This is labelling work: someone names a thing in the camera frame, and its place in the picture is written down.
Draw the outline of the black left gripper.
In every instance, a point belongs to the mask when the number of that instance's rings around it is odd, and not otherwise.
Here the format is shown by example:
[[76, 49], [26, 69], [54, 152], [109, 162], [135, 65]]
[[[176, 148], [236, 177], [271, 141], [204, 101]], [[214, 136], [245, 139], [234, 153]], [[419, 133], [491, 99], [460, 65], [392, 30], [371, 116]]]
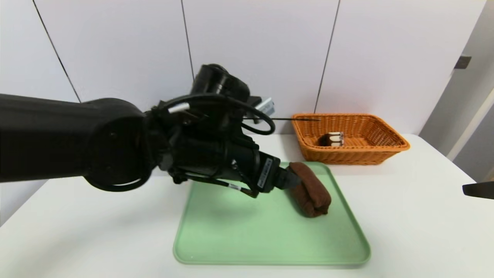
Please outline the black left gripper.
[[268, 193], [273, 188], [296, 188], [301, 179], [291, 169], [279, 167], [279, 159], [263, 153], [256, 143], [226, 144], [225, 179], [239, 181], [253, 192]]

